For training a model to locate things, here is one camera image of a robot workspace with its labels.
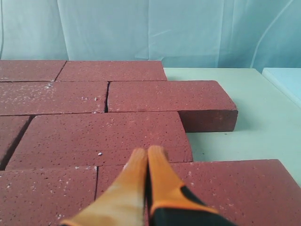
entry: paving brick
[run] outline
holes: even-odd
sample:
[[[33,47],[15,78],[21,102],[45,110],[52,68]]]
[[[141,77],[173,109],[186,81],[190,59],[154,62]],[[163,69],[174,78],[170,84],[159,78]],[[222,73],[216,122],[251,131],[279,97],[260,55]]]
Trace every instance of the paving brick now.
[[[301,225],[301,189],[278,160],[172,167],[198,198],[237,225]]]
[[[2,82],[0,115],[104,112],[106,82]]]
[[[28,120],[29,116],[0,117],[0,170],[6,167]]]
[[[65,60],[0,60],[0,81],[54,81]]]
[[[0,172],[3,226],[57,225],[94,200],[94,167]]]
[[[108,110],[178,111],[186,132],[232,131],[238,115],[216,81],[112,82]]]
[[[122,165],[134,148],[150,145],[164,146],[170,162],[192,161],[177,112],[37,116],[7,169]]]
[[[166,81],[160,61],[68,61],[58,81]]]

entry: white table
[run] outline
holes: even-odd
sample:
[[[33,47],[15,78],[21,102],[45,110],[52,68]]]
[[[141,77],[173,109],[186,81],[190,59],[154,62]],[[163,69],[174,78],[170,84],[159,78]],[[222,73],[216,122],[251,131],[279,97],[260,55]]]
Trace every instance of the white table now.
[[[233,132],[188,133],[194,161],[279,159],[301,185],[301,109],[255,69],[165,68],[168,80],[216,80],[236,103]]]

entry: light blue backdrop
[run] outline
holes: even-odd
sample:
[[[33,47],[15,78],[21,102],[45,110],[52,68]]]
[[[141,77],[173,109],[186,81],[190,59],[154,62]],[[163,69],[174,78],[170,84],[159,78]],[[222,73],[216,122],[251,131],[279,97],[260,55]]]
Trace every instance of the light blue backdrop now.
[[[301,67],[301,0],[2,0],[1,59]]]

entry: brick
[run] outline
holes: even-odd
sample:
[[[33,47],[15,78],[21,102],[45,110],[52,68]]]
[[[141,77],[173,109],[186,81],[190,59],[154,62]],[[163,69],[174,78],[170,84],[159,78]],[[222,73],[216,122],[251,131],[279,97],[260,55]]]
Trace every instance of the brick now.
[[[58,81],[166,81],[160,61],[68,61]]]
[[[122,165],[134,148],[152,144],[164,146],[170,162],[192,161],[177,112],[37,116],[7,169]]]
[[[198,198],[237,225],[301,225],[301,189],[278,160],[172,167]]]
[[[28,121],[28,116],[0,117],[0,170],[6,167]]]
[[[106,82],[0,83],[0,115],[104,112]]]
[[[216,81],[112,82],[108,110],[178,111],[186,132],[232,131],[238,115]]]
[[[3,226],[58,225],[93,202],[94,167],[0,172]]]
[[[65,60],[0,60],[0,81],[54,81]]]

